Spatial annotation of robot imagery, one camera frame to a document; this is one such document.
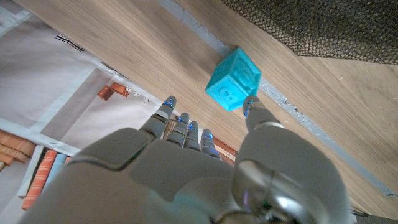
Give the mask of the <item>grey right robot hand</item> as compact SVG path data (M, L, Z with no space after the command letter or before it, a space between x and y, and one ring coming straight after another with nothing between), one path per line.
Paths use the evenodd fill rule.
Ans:
M162 139L170 96L140 129L117 130L73 156L22 223L351 223L346 187L313 144L256 96L234 164L183 114Z

